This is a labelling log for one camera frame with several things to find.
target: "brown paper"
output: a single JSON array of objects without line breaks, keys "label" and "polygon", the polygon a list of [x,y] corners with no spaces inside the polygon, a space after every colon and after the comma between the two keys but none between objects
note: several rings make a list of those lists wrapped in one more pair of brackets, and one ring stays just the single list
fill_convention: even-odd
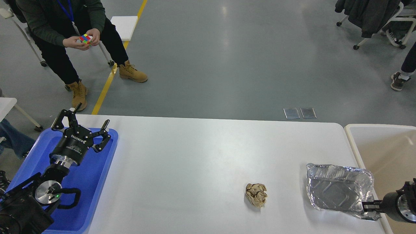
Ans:
[{"label": "brown paper", "polygon": [[253,204],[253,206],[261,208],[266,202],[267,191],[264,184],[247,184],[245,187],[245,195],[247,199]]}]

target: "blue lanyard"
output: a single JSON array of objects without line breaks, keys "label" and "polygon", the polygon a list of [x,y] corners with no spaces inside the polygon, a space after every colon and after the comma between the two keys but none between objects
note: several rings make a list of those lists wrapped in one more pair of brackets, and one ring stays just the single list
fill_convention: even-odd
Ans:
[{"label": "blue lanyard", "polygon": [[65,9],[65,7],[62,5],[62,3],[59,0],[56,0],[59,5],[61,6],[62,10],[64,11],[64,13],[68,16],[68,18],[74,22],[74,14],[72,13],[72,6],[71,6],[71,0],[68,0],[68,5],[69,5],[69,13],[68,11]]}]

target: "tan boot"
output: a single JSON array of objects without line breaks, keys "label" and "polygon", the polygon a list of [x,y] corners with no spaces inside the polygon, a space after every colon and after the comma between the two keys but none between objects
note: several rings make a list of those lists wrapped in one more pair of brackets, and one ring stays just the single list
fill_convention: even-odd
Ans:
[{"label": "tan boot", "polygon": [[147,75],[141,71],[138,71],[134,68],[134,65],[131,65],[127,60],[125,65],[120,64],[120,78],[122,79],[131,79],[135,82],[143,83],[147,81]]},{"label": "tan boot", "polygon": [[72,90],[73,97],[72,97],[72,107],[76,108],[79,103],[82,103],[80,110],[83,110],[87,107],[87,100],[85,96],[88,93],[88,89],[81,83],[81,80],[78,82],[74,82],[69,84],[68,87]]}]

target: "green sweater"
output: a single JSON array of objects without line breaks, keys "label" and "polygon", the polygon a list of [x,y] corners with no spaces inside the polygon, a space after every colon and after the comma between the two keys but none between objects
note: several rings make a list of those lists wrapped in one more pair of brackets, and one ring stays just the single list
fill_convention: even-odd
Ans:
[{"label": "green sweater", "polygon": [[[60,2],[69,12],[68,1],[60,0]],[[50,21],[56,17],[68,20],[57,0],[16,0],[16,3],[33,34],[54,45],[64,46],[62,41],[65,37],[50,26]],[[106,16],[100,0],[71,0],[71,5],[74,15],[86,5],[92,28],[103,31]]]}]

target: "chair leg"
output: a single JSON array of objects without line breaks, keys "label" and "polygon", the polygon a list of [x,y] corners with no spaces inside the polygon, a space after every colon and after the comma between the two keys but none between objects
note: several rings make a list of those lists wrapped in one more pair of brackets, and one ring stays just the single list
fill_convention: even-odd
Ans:
[{"label": "chair leg", "polygon": [[357,45],[354,45],[353,49],[358,50],[360,46],[362,46],[366,41],[368,41],[368,39],[369,38],[364,38],[360,43],[358,43]]},{"label": "chair leg", "polygon": [[18,111],[20,111],[30,122],[35,125],[35,130],[41,132],[43,130],[43,126],[40,125],[36,120],[34,120],[26,111],[24,111],[19,105],[15,104],[14,106]]},{"label": "chair leg", "polygon": [[342,22],[344,22],[346,19],[348,19],[348,15],[345,16],[341,21],[337,22],[337,26],[338,27],[341,26],[342,25]]},{"label": "chair leg", "polygon": [[33,45],[32,45],[32,43],[30,42],[30,39],[27,37],[27,35],[26,35],[26,33],[23,31],[23,29],[16,23],[16,21],[14,21],[13,20],[13,18],[12,18],[12,21],[13,21],[13,23],[15,23],[15,25],[16,25],[16,27],[20,30],[20,32],[23,34],[23,36],[25,37],[25,39],[26,39],[26,41],[27,41],[27,43],[29,44],[29,46],[30,46],[30,48],[32,49],[32,51],[35,53],[35,55],[36,55],[36,57],[37,57],[37,59],[39,59],[39,62],[40,63],[42,63],[43,61],[42,61],[42,59],[39,57],[39,55],[37,54],[37,52],[36,52],[36,50],[35,50],[35,48],[33,48]]},{"label": "chair leg", "polygon": [[416,19],[412,18],[412,21],[413,21],[412,26],[409,28],[409,31],[407,32],[406,36],[404,37],[404,40],[402,41],[402,45],[407,44],[407,41],[409,40],[409,38],[410,38],[410,36],[413,32],[413,29],[416,27]]},{"label": "chair leg", "polygon": [[104,46],[102,45],[102,43],[100,42],[98,45],[100,46],[100,49],[103,52],[104,57],[107,60],[108,65],[110,65],[110,67],[114,66],[114,61],[111,60],[110,58],[108,58],[108,55],[106,53],[106,49],[104,48]]}]

